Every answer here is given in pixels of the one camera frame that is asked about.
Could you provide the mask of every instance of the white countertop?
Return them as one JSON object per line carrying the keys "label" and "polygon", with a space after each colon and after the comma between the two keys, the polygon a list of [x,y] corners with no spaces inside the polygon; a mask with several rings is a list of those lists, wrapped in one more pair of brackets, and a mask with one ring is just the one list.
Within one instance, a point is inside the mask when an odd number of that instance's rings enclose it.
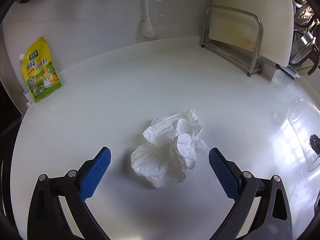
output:
{"label": "white countertop", "polygon": [[[196,46],[198,39],[151,41],[107,52],[60,73],[61,89],[31,104],[12,159],[11,197],[18,230],[38,176],[64,176],[106,146],[111,164],[86,203],[112,240],[208,240],[233,200],[226,197],[207,155],[180,184],[153,188],[134,174],[130,154],[143,144],[154,116],[195,108],[200,138],[257,178],[281,176],[294,239],[313,217],[320,169],[307,173],[286,115],[291,101],[310,95],[281,72],[273,81],[244,72]],[[73,232],[79,234],[62,202]]]}

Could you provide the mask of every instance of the blue silicone brush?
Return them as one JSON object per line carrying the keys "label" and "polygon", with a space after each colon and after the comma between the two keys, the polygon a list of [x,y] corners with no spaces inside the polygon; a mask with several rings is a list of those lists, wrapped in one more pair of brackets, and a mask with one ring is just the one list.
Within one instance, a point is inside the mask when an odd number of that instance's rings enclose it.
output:
{"label": "blue silicone brush", "polygon": [[140,33],[145,37],[153,37],[156,35],[156,30],[152,26],[151,18],[149,17],[149,0],[146,0],[146,17],[143,18],[140,25]]}
{"label": "blue silicone brush", "polygon": [[234,201],[239,199],[239,181],[233,176],[226,165],[227,160],[217,148],[211,149],[209,153],[209,163],[216,174],[224,192],[228,198]]}
{"label": "blue silicone brush", "polygon": [[81,200],[84,202],[92,197],[103,174],[106,172],[111,162],[111,152],[107,147],[103,147],[93,160],[84,162],[79,169],[81,174],[80,192]]}

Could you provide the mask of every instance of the metal rack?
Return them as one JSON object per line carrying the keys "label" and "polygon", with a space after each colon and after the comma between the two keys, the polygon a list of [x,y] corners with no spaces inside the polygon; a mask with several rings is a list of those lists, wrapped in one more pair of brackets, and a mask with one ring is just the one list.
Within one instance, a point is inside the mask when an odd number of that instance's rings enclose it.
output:
{"label": "metal rack", "polygon": [[[209,39],[209,30],[208,30],[208,12],[211,8],[217,8],[217,9],[223,9],[228,11],[237,12],[240,14],[247,15],[249,17],[252,17],[256,20],[258,24],[258,36],[257,41],[254,47],[253,55],[252,52],[242,49],[236,46],[232,46],[220,41],[213,41]],[[233,63],[238,68],[242,69],[247,73],[247,76],[250,77],[253,73],[261,73],[262,67],[265,63],[265,58],[259,56],[259,51],[261,47],[263,37],[263,25],[260,21],[260,19],[253,13],[239,10],[232,7],[222,6],[222,5],[216,5],[212,4],[209,5],[205,10],[203,14],[203,33],[202,33],[202,48],[207,48],[211,50],[212,52],[216,53],[217,55],[223,57],[227,61]]]}

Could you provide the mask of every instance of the backsplash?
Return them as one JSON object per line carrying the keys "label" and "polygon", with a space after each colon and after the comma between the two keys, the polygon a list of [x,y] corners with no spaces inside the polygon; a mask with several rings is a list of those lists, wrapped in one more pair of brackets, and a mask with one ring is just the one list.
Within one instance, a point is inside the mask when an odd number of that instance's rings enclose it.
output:
{"label": "backsplash", "polygon": [[201,35],[204,8],[210,0],[150,1],[157,35],[146,38],[138,28],[143,0],[31,0],[13,4],[3,20],[4,43],[12,68],[28,91],[19,55],[43,36],[57,72],[86,58],[150,39]]}

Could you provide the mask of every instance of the yellow seasoning packet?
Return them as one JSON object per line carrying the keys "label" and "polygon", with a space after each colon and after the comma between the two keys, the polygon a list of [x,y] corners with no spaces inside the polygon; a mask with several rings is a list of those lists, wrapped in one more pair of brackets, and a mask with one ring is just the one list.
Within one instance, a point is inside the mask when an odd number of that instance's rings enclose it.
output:
{"label": "yellow seasoning packet", "polygon": [[20,59],[23,61],[23,77],[36,103],[61,87],[49,46],[43,37],[35,41]]}

